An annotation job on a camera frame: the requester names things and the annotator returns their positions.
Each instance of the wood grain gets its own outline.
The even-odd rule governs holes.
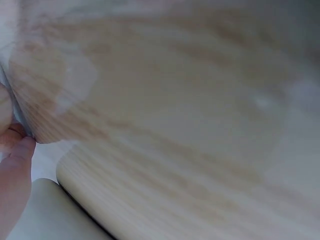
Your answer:
[[[319,238],[318,46],[301,34],[305,15],[35,2],[7,74],[37,141],[67,152],[59,182],[105,228],[121,240]]]

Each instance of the hand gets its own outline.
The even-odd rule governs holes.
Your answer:
[[[10,124],[12,109],[8,93],[0,86],[0,240],[5,240],[19,220],[31,192],[31,158],[36,141],[26,137],[19,123]]]

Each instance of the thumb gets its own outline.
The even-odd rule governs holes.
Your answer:
[[[14,168],[22,168],[23,171],[30,173],[31,158],[34,155],[36,141],[32,137],[25,137],[19,141],[11,150],[8,157],[4,158],[0,163],[0,172],[5,170],[13,170]]]

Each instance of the finger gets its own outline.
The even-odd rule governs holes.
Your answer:
[[[0,135],[0,152],[3,153],[2,159],[4,156],[7,157],[10,155],[15,145],[26,135],[26,131],[20,123],[12,123],[9,128]]]
[[[32,137],[27,136],[13,147],[10,157],[22,161],[30,160],[35,153],[35,148],[36,141]]]
[[[12,149],[10,155],[2,160],[1,167],[21,167],[31,168],[31,158],[34,155],[36,141],[32,137],[25,137],[19,141]]]

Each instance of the light wood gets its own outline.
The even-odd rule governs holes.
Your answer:
[[[318,239],[317,19],[193,3],[24,5],[7,73],[36,139],[121,240]]]

